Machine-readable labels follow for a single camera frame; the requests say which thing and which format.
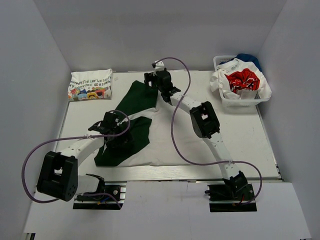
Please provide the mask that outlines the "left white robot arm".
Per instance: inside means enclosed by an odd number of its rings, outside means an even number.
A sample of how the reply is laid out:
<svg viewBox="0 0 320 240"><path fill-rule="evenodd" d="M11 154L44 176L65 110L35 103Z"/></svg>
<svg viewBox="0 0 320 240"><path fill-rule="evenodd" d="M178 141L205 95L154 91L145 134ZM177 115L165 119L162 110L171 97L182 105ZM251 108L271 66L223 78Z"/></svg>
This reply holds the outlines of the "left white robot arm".
<svg viewBox="0 0 320 240"><path fill-rule="evenodd" d="M85 135L59 138L58 141L76 140L65 149L49 151L38 177L38 192L65 202L76 194L79 185L78 168L107 140L116 140L129 132L130 118L120 110L107 111L103 120L90 126Z"/></svg>

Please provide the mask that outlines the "white red print t-shirt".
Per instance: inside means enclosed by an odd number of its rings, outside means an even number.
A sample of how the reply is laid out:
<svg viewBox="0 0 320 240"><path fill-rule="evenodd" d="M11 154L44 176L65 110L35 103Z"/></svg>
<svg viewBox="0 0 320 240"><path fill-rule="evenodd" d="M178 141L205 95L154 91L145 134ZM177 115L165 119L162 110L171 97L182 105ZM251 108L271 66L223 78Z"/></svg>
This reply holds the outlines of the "white red print t-shirt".
<svg viewBox="0 0 320 240"><path fill-rule="evenodd" d="M269 99L272 90L264 74L252 61L234 58L219 64L210 79L212 92L221 90L228 100Z"/></svg>

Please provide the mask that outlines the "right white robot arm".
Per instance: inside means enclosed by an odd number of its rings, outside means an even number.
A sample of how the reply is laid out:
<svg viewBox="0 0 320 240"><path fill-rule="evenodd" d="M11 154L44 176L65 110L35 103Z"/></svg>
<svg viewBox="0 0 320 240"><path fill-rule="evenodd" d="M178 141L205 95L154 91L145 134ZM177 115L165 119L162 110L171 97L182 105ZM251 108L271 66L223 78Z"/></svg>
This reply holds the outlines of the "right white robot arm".
<svg viewBox="0 0 320 240"><path fill-rule="evenodd" d="M174 106L170 124L170 134L173 146L177 144L174 138L174 118L178 109L183 110L190 116L194 133L209 147L215 158L214 165L219 165L222 179L226 185L226 195L236 200L244 193L248 180L239 169L227 150L220 133L220 122L209 101L199 102L181 93L181 90L172 83L171 74L166 70L144 74L144 84L157 89L162 99Z"/></svg>

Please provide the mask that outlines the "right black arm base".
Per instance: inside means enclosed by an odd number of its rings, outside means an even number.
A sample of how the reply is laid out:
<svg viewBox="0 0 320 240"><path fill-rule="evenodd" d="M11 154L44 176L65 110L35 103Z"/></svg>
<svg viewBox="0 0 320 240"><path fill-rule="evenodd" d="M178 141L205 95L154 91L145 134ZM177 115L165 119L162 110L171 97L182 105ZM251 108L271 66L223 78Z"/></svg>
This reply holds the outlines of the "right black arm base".
<svg viewBox="0 0 320 240"><path fill-rule="evenodd" d="M248 184L245 188L241 189L236 196L233 196L224 184L210 184L207 187L204 194L208 196L209 210L211 213L257 211L255 200L249 202L255 196L252 184Z"/></svg>

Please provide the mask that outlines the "white green raglan t-shirt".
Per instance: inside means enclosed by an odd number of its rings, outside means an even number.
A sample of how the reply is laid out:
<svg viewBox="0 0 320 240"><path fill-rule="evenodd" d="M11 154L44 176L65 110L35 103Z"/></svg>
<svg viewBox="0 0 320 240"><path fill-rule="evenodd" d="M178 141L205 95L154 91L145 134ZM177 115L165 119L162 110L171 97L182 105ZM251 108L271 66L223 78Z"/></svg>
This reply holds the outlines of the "white green raglan t-shirt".
<svg viewBox="0 0 320 240"><path fill-rule="evenodd" d="M130 148L111 154L104 146L94 158L98 167L182 166L187 165L179 156L169 137L169 124L174 107L159 96L157 89L134 81L120 101L117 110L130 118L133 144Z"/></svg>

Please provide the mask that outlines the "blue t-shirt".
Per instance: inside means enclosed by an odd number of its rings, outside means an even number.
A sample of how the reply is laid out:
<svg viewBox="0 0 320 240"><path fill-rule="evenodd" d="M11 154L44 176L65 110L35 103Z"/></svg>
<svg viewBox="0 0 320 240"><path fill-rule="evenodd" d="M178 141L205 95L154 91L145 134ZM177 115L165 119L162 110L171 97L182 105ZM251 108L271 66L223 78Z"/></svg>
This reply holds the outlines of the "blue t-shirt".
<svg viewBox="0 0 320 240"><path fill-rule="evenodd" d="M260 72L263 72L259 60L251 55L251 54L246 54L246 53L240 53L236 56L237 59L243 61L243 62L252 62Z"/></svg>

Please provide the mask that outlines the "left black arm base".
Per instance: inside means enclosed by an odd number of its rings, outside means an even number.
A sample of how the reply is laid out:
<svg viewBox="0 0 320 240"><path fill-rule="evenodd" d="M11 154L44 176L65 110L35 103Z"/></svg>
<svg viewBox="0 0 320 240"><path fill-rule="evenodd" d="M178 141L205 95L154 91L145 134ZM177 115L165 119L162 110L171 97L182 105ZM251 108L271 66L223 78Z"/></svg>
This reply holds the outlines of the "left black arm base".
<svg viewBox="0 0 320 240"><path fill-rule="evenodd" d="M120 210L125 201L125 194L125 183L107 182L95 174L81 175L78 177L73 209Z"/></svg>

